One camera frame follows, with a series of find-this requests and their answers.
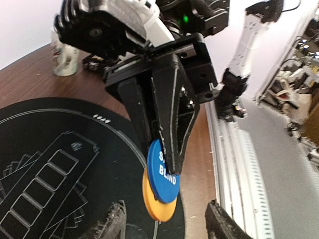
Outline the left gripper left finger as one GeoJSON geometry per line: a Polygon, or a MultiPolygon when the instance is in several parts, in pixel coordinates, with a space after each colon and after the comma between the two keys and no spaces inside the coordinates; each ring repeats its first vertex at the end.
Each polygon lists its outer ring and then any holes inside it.
{"type": "Polygon", "coordinates": [[[106,212],[101,233],[102,239],[124,239],[126,230],[126,206],[124,200],[112,203],[106,212]]]}

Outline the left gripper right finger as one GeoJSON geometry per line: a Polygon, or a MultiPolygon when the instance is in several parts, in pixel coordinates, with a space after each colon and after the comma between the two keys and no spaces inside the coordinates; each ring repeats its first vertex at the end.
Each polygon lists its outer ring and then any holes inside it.
{"type": "Polygon", "coordinates": [[[205,219],[209,239],[252,239],[216,200],[207,204],[205,219]]]}

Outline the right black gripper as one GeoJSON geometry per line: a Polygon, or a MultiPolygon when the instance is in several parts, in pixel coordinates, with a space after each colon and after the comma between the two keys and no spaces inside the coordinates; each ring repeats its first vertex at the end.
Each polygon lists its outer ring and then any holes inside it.
{"type": "Polygon", "coordinates": [[[106,70],[105,90],[126,108],[141,151],[153,140],[156,116],[165,163],[171,174],[181,174],[187,143],[200,104],[217,96],[217,80],[203,36],[182,37],[149,47],[106,70]]]}

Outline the orange big blind button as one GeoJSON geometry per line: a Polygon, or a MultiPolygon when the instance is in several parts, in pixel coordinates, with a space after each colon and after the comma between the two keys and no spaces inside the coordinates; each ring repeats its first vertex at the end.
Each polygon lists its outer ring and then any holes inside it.
{"type": "Polygon", "coordinates": [[[168,222],[173,217],[177,206],[177,199],[168,204],[155,199],[149,183],[147,168],[144,169],[142,177],[142,194],[146,210],[152,219],[168,222]]]}

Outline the blue small blind button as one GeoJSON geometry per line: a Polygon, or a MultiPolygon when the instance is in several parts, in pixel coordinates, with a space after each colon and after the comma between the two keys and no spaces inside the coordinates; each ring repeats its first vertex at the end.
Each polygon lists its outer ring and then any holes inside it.
{"type": "Polygon", "coordinates": [[[154,140],[147,156],[147,172],[151,189],[162,203],[172,203],[179,195],[180,176],[170,174],[159,139],[154,140]]]}

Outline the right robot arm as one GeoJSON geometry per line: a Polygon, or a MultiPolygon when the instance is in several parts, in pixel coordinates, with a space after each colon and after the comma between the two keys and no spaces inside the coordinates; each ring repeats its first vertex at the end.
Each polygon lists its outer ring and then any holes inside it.
{"type": "Polygon", "coordinates": [[[279,20],[283,1],[264,0],[245,9],[240,41],[218,89],[200,32],[126,60],[106,72],[106,91],[126,108],[144,153],[159,140],[169,173],[180,175],[201,103],[214,101],[220,119],[245,112],[238,98],[247,88],[254,52],[268,27],[279,20]]]}

